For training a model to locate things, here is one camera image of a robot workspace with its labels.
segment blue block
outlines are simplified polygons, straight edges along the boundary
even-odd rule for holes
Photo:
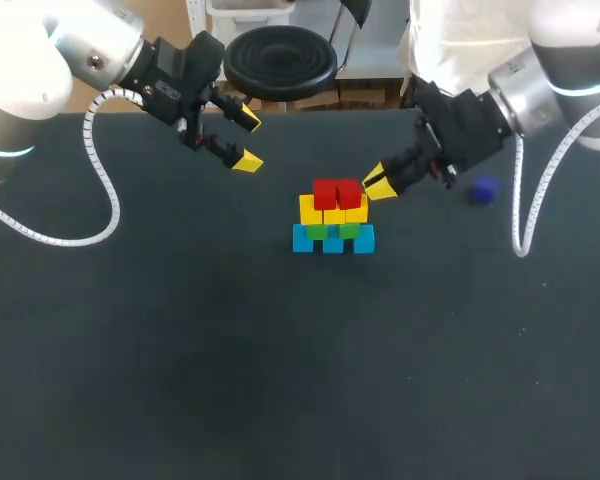
[[[353,253],[367,254],[376,251],[376,234],[373,225],[360,225],[360,236],[353,241]]]
[[[293,253],[313,253],[313,240],[309,240],[305,225],[293,226]]]
[[[322,253],[344,253],[344,240],[340,240],[338,225],[329,225],[327,239],[322,241]]]
[[[480,205],[490,205],[496,196],[500,181],[495,177],[477,177],[471,184],[471,201]]]

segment toy block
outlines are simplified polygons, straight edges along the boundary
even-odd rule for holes
[[[471,201],[478,205],[491,205],[495,199],[500,181],[495,177],[477,177],[471,184]]]
[[[325,225],[343,225],[347,221],[346,212],[348,210],[340,210],[336,208],[334,210],[325,210],[324,213],[324,224]]]
[[[353,241],[353,253],[368,254],[376,251],[373,225],[360,225],[360,236]]]
[[[338,207],[335,180],[314,180],[313,202],[316,210],[334,210]]]
[[[322,242],[322,253],[327,254],[342,254],[344,253],[344,240],[340,240],[338,235],[338,227],[329,225],[328,237]]]
[[[360,236],[359,223],[340,225],[340,240],[354,240]]]
[[[357,180],[338,180],[338,207],[342,210],[360,208],[362,185]]]
[[[328,230],[326,225],[308,225],[307,226],[307,237],[309,240],[326,240],[328,237]]]
[[[305,225],[293,226],[293,253],[313,253],[313,240],[307,236]]]
[[[321,225],[322,212],[313,205],[313,195],[300,195],[300,223],[302,225]]]
[[[346,223],[367,223],[369,219],[369,199],[363,194],[361,198],[360,208],[345,210]]]

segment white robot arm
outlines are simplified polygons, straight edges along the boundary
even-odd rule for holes
[[[186,146],[207,148],[227,168],[258,169],[257,157],[200,125],[209,101],[249,131],[260,125],[239,99],[213,86],[224,46],[203,32],[179,50],[161,38],[150,44],[143,30],[142,19],[116,0],[0,0],[0,182],[63,111],[72,76],[99,91],[120,85],[127,98],[140,95],[152,116],[177,123]]]
[[[565,121],[573,127],[600,105],[600,0],[537,0],[531,47],[489,76],[490,94],[523,137]],[[600,120],[578,141],[600,150]]]
[[[551,178],[576,141],[600,151],[600,0],[536,0],[530,12],[531,46],[489,75],[490,89],[455,97],[420,83],[415,103],[416,144],[385,158],[364,180],[372,200],[402,195],[425,177],[451,188],[460,172],[516,139],[512,238],[516,254],[529,253]],[[540,179],[520,240],[520,184],[524,138],[566,122],[570,131]]]

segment yellow block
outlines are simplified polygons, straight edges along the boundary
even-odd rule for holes
[[[322,225],[322,212],[313,207],[313,195],[300,195],[300,223]]]
[[[233,170],[255,173],[264,162],[245,148],[243,157],[233,166]]]
[[[347,214],[347,223],[367,223],[369,221],[369,198],[363,194],[360,208],[346,210],[345,213]]]
[[[346,210],[325,210],[324,211],[324,224],[325,225],[344,225],[347,221]]]
[[[365,184],[368,180],[371,180],[376,175],[380,175],[382,172],[384,172],[384,168],[382,167],[382,163],[379,163],[362,183]],[[387,177],[382,178],[369,187],[365,187],[365,191],[371,200],[382,200],[398,196],[393,187],[389,185]]]

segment chair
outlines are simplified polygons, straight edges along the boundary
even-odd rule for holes
[[[248,97],[293,102],[329,90],[349,62],[356,34],[367,20],[371,0],[340,0],[340,10],[327,41],[305,28],[273,25],[243,33],[227,47],[227,80]],[[333,48],[344,10],[355,25],[341,65]]]

